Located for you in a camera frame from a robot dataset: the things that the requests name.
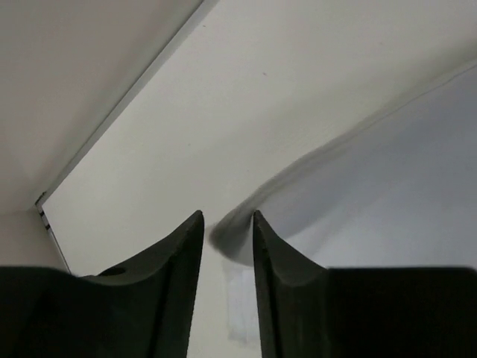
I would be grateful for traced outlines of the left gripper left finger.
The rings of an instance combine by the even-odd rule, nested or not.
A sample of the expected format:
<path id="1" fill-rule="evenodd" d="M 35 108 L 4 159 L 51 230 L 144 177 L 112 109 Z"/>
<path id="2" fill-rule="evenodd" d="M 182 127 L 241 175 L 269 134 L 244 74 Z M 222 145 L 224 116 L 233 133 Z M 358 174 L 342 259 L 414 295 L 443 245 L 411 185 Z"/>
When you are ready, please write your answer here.
<path id="1" fill-rule="evenodd" d="M 96 276 L 1 268 L 3 357 L 185 357 L 204 241 L 193 213 Z"/>

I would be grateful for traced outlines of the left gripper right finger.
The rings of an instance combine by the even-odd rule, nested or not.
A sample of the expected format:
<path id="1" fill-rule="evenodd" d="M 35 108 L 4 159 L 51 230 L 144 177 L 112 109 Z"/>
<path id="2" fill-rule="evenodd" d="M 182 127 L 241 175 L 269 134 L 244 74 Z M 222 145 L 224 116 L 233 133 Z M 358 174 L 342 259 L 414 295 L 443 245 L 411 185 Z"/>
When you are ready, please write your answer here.
<path id="1" fill-rule="evenodd" d="M 476 271 L 324 268 L 253 215 L 264 357 L 474 357 Z"/>

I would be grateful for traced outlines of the white skirt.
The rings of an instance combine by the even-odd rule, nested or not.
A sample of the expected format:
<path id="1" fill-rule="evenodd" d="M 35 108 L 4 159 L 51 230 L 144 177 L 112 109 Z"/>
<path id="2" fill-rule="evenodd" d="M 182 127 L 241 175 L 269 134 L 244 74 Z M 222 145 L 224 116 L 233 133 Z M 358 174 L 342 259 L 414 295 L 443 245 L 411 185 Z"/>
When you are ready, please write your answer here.
<path id="1" fill-rule="evenodd" d="M 294 161 L 212 228 L 230 338 L 259 343 L 252 216 L 326 267 L 476 266 L 476 65 Z"/>

